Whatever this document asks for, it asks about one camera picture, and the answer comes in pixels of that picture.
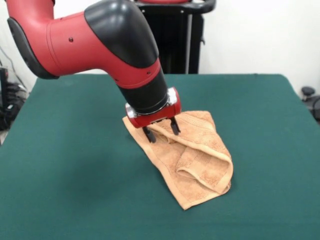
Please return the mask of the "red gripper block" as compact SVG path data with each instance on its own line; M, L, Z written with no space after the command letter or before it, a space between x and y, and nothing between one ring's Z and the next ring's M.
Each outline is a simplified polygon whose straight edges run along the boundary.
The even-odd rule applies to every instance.
M147 126L150 124L170 119L170 126L174 135L178 136L181 132L176 115L182 111L181 100L178 91L175 87L167 90L167 102L160 110L152 112L151 114L138 113L134 108L128 105L128 119L130 123L137 129L143 128L143 132L148 141L154 144L157 140L151 129Z

